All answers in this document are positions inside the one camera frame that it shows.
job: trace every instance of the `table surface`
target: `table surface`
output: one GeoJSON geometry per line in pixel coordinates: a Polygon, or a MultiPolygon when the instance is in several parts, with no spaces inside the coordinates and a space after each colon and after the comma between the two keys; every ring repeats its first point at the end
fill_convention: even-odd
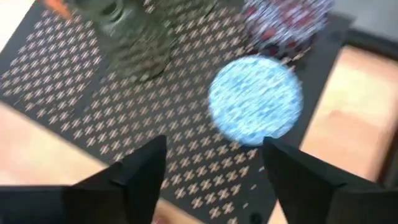
{"type": "MultiPolygon", "coordinates": [[[[0,49],[32,0],[0,0],[0,49]]],[[[398,63],[345,47],[308,127],[301,149],[376,180],[397,123],[398,63]]],[[[0,103],[0,184],[74,184],[105,164],[0,103]]],[[[164,200],[172,223],[200,223],[164,200]]],[[[269,223],[286,223],[279,206],[269,223]]]]}

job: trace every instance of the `black mat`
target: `black mat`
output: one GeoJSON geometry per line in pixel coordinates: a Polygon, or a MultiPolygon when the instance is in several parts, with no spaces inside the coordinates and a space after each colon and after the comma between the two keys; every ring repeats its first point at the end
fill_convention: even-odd
{"type": "MultiPolygon", "coordinates": [[[[275,197],[257,149],[225,140],[207,112],[218,69],[250,50],[237,10],[219,6],[207,19],[178,26],[167,71],[135,86],[106,73],[91,24],[75,20],[32,6],[0,55],[2,101],[108,164],[166,134],[163,198],[206,223],[249,223],[254,212],[267,220],[275,197]]],[[[294,63],[305,106],[285,142],[300,145],[348,26],[331,16],[294,63]]]]}

